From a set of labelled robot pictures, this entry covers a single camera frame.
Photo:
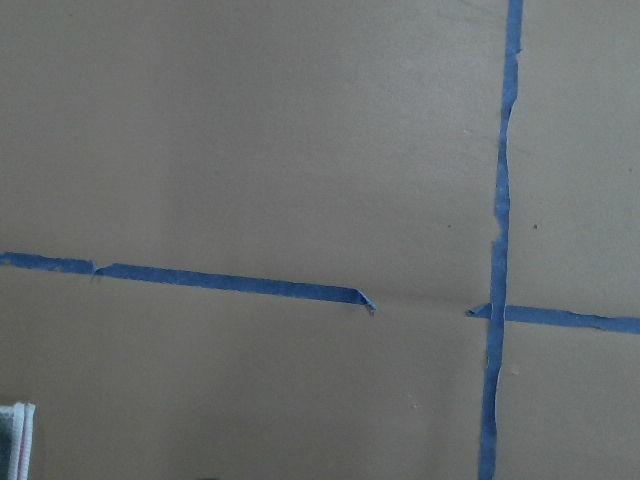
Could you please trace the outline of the pink towel white edge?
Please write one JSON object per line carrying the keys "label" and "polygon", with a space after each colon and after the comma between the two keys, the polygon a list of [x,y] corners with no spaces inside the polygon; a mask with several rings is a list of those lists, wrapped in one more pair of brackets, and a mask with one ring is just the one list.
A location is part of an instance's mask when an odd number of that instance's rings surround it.
{"label": "pink towel white edge", "polygon": [[4,480],[29,477],[35,410],[31,403],[1,407],[1,478]]}

